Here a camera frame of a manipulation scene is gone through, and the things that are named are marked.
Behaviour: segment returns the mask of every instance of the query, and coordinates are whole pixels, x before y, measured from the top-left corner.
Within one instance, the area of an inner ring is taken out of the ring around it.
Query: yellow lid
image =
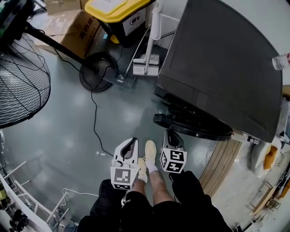
[[[85,11],[105,23],[117,23],[150,0],[89,0]]]

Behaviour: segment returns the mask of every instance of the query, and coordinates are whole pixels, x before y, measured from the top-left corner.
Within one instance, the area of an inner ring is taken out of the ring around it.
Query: shoe
[[[145,145],[145,160],[152,161],[155,164],[156,158],[156,145],[152,140],[148,140]]]
[[[138,166],[139,166],[138,179],[141,179],[146,183],[148,180],[148,177],[146,174],[147,167],[143,158],[138,158]]]

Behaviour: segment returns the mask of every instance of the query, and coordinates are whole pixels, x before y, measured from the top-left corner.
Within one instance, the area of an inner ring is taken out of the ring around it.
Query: cardboard box
[[[44,0],[48,15],[70,10],[80,10],[80,0]]]
[[[46,15],[41,27],[47,35],[59,42],[81,58],[86,58],[101,31],[99,22],[84,10],[66,11],[54,15]],[[55,50],[46,43],[35,39],[36,46],[52,52]]]
[[[84,10],[85,9],[85,5],[89,0],[81,0],[81,8]]]

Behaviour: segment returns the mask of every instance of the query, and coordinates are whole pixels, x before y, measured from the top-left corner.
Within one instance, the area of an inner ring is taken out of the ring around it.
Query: wooden panel
[[[235,144],[236,144],[235,140],[230,140],[227,143],[225,150],[223,152],[220,151],[221,158],[218,161],[216,168],[212,171],[212,175],[209,177],[207,184],[205,185],[205,187],[203,187],[203,191],[205,194],[209,194],[210,190],[212,189],[212,187],[215,185],[218,178],[220,177],[222,171],[227,167],[226,164],[231,158],[231,154],[232,154]]]
[[[217,144],[216,144],[216,146],[215,146],[215,148],[213,150],[213,154],[211,155],[207,166],[205,167],[202,175],[199,178],[200,183],[202,183],[204,181],[204,179],[206,178],[206,176],[207,176],[208,172],[210,171],[210,169],[211,169],[211,167],[212,167],[212,165],[213,165],[213,163],[214,163],[214,161],[215,161],[215,159],[216,159],[221,147],[222,147],[222,142],[217,142]]]
[[[219,143],[221,143],[222,145],[221,145],[221,148],[220,148],[218,154],[216,155],[216,157],[213,157],[213,160],[212,160],[212,158],[210,159],[209,168],[208,168],[208,165],[206,167],[206,168],[208,168],[208,171],[206,173],[204,173],[204,174],[206,174],[206,177],[201,182],[202,188],[205,188],[205,186],[208,184],[209,180],[211,179],[215,169],[217,168],[217,166],[218,166],[218,164],[219,164],[219,162],[220,162],[220,160],[222,158],[222,155],[224,154],[225,149],[227,148],[227,145],[228,145],[229,141],[227,141],[227,142],[219,142]]]
[[[220,187],[220,185],[222,184],[223,180],[225,179],[225,177],[227,176],[230,168],[232,167],[233,162],[235,161],[235,158],[240,150],[242,143],[241,142],[236,142],[234,149],[231,153],[231,156],[228,160],[228,162],[225,165],[225,168],[223,169],[223,171],[221,172],[219,178],[217,179],[216,183],[213,185],[212,189],[210,190],[210,192],[208,193],[211,197],[215,194],[215,192],[218,190],[218,188]]]

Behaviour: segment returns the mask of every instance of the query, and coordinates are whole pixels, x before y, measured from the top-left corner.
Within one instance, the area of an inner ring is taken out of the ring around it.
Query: black pole
[[[80,58],[78,55],[73,53],[71,50],[67,49],[62,44],[60,44],[60,43],[56,42],[55,40],[53,40],[52,38],[50,38],[45,33],[43,33],[41,30],[36,29],[30,23],[26,24],[26,26],[24,28],[24,32],[27,33],[27,34],[32,35],[33,37],[35,37],[35,38],[37,38],[39,40],[41,40],[42,42],[48,44],[49,46],[55,48],[56,50],[58,50],[60,52],[62,52],[63,54],[65,54],[68,57],[74,59],[75,61],[78,61],[79,63],[85,65],[86,67],[91,69],[93,72],[95,72],[95,73],[98,72],[98,69],[96,67],[90,65],[83,58]]]

